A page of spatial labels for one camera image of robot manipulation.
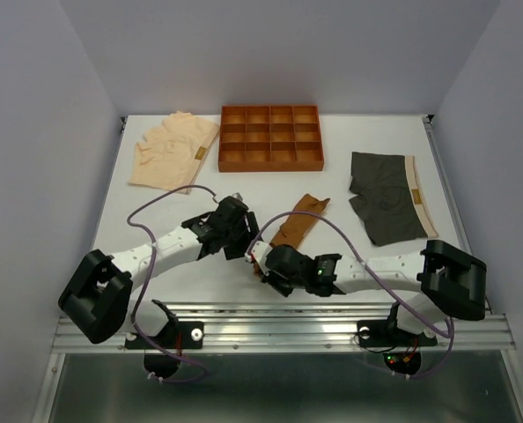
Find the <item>brown underwear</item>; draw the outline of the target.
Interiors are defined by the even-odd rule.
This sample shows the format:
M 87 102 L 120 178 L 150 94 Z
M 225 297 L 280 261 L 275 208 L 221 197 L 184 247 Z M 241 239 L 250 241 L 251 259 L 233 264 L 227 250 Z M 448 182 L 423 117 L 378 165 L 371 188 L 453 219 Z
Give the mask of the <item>brown underwear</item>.
M 306 193 L 292 210 L 294 212 L 310 212 L 311 214 L 323 216 L 329 202 L 329 198 L 320 200 Z M 317 221 L 318 219 L 314 216 L 304 214 L 289 215 L 287 220 L 279 227 L 269 245 L 273 248 L 280 245 L 288 245 L 297 249 Z

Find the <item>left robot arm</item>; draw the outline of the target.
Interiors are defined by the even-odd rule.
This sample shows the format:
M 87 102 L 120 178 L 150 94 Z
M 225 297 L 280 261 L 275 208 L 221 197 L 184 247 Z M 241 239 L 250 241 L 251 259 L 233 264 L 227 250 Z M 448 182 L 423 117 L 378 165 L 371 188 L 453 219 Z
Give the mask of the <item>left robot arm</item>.
M 137 301 L 131 294 L 171 269 L 219 251 L 228 260 L 246 254 L 259 233 L 252 211 L 235 197 L 223 198 L 215 211 L 188 219 L 168 234 L 138 247 L 105 255 L 86 254 L 58 299 L 58 307 L 100 344 L 120 330 L 141 331 L 157 347 L 175 339 L 175 315 L 160 301 Z

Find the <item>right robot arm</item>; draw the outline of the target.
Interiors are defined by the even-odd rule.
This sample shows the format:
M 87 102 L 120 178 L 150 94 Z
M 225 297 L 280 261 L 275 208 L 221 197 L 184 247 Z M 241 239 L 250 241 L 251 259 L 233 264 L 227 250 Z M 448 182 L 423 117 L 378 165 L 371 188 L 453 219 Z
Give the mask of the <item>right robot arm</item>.
M 486 264 L 444 241 L 427 241 L 419 252 L 369 260 L 340 254 L 310 257 L 290 245 L 258 241 L 251 257 L 262 282 L 283 297 L 296 289 L 323 298 L 388 293 L 394 299 L 388 318 L 360 325 L 370 346 L 404 344 L 449 317 L 470 322 L 485 317 Z

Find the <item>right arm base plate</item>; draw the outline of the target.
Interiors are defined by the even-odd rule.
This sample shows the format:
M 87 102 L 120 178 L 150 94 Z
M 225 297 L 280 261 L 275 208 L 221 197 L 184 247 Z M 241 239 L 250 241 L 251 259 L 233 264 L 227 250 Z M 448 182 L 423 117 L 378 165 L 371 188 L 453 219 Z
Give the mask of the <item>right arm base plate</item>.
M 415 335 L 400 330 L 387 320 L 358 321 L 355 340 L 366 349 L 407 346 L 430 347 L 438 344 L 436 338 L 428 338 L 424 334 Z

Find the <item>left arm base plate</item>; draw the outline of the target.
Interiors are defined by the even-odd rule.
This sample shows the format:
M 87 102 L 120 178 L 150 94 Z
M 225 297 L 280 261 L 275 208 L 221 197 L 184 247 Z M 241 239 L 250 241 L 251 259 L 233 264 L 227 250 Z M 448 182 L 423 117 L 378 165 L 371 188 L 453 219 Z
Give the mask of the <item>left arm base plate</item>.
M 151 340 L 162 348 L 175 350 L 200 350 L 203 348 L 204 323 L 201 321 L 179 321 L 169 323 Z

